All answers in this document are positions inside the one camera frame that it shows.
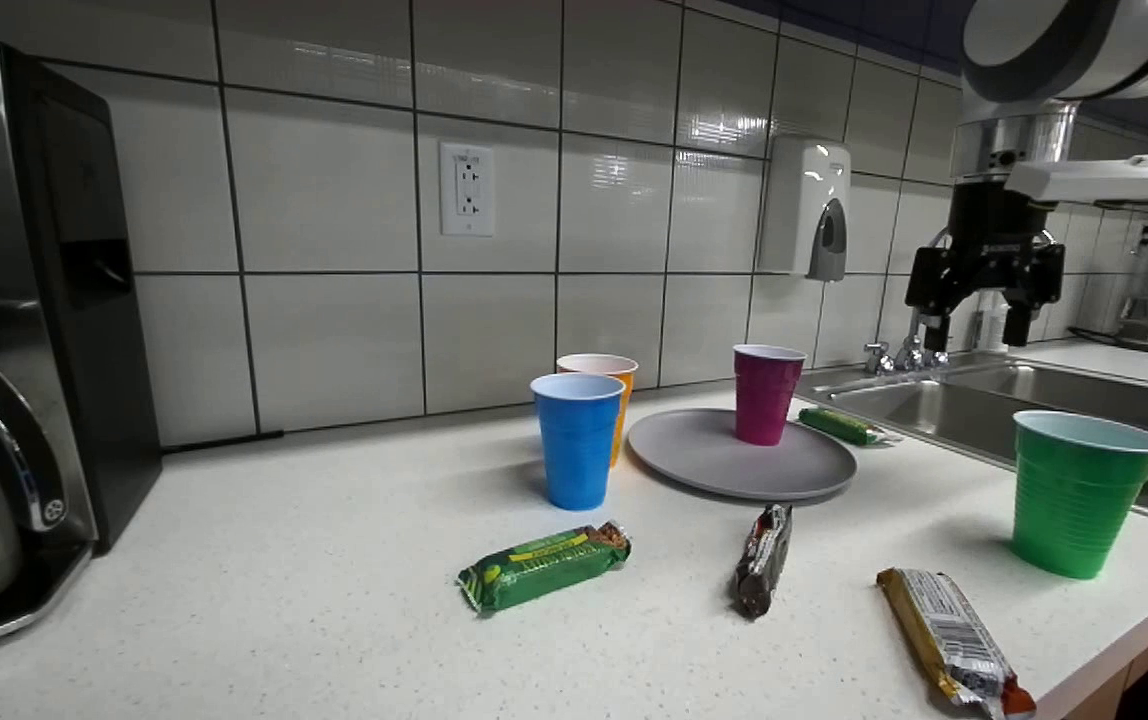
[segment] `wall outlet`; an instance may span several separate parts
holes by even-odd
[[[478,145],[443,145],[443,237],[496,232],[496,159]]]

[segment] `white countertop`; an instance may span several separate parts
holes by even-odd
[[[639,395],[631,421],[663,409],[733,395]],[[1059,581],[1002,542],[1010,470],[915,441],[854,465],[839,501],[797,511],[777,603],[743,624],[722,581],[755,509],[624,465],[598,511],[554,511],[526,410],[170,454],[119,546],[0,644],[0,717],[898,720],[938,713],[881,567],[957,574],[1037,695],[1148,617],[1148,520],[1099,581]],[[598,520],[635,538],[621,573],[491,618],[452,587],[483,553]]]

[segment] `plastic cup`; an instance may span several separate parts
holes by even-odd
[[[1148,483],[1148,432],[1081,410],[1014,410],[1014,429],[1014,554],[1095,574]]]
[[[635,395],[639,362],[631,357],[610,357],[610,353],[570,353],[570,357],[561,357],[554,369],[621,379],[621,409],[610,425],[610,465],[617,465],[624,452],[624,410],[629,410],[629,398]]]
[[[736,441],[779,443],[803,357],[785,342],[733,342],[736,353]]]
[[[606,495],[610,425],[621,385],[610,376],[554,371],[531,379],[542,501],[554,509],[598,509]]]

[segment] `dispenser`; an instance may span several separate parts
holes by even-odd
[[[842,279],[852,157],[839,145],[779,137],[771,146],[765,270]]]

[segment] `gray plate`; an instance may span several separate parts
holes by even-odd
[[[663,483],[738,505],[818,505],[849,487],[842,443],[788,425],[779,443],[738,443],[736,410],[683,409],[629,429],[629,452]]]

